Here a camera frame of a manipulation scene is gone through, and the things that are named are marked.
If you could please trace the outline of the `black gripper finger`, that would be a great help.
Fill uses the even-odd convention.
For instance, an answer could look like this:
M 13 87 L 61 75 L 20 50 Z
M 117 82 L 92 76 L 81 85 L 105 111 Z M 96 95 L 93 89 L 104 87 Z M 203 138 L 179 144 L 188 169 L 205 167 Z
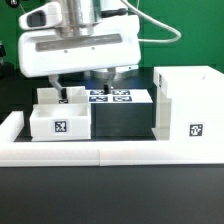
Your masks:
M 105 94 L 109 94 L 111 92 L 112 83 L 115 77 L 115 68 L 108 68 L 107 70 L 107 80 L 104 83 Z

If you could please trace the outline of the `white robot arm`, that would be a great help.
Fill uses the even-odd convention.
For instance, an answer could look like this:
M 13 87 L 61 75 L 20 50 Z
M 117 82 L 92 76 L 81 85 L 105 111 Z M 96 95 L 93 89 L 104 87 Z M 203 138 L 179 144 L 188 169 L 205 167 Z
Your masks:
M 116 70 L 139 63 L 139 18 L 108 0 L 49 0 L 20 16 L 19 67 L 26 77 L 47 76 L 61 99 L 61 74 Z

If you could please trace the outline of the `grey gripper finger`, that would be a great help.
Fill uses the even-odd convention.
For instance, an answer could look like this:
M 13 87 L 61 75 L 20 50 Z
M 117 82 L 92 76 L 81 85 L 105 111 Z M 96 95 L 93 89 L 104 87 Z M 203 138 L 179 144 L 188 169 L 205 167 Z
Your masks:
M 58 96 L 62 100 L 67 99 L 67 91 L 63 88 L 59 82 L 58 75 L 51 75 L 48 77 L 49 83 L 57 90 Z

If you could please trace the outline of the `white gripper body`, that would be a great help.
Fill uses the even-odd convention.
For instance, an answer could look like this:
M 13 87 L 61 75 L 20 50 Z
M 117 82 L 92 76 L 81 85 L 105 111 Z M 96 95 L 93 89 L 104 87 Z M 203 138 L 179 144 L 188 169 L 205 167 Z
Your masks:
M 19 66 L 27 77 L 132 66 L 139 18 L 115 1 L 49 1 L 19 17 Z

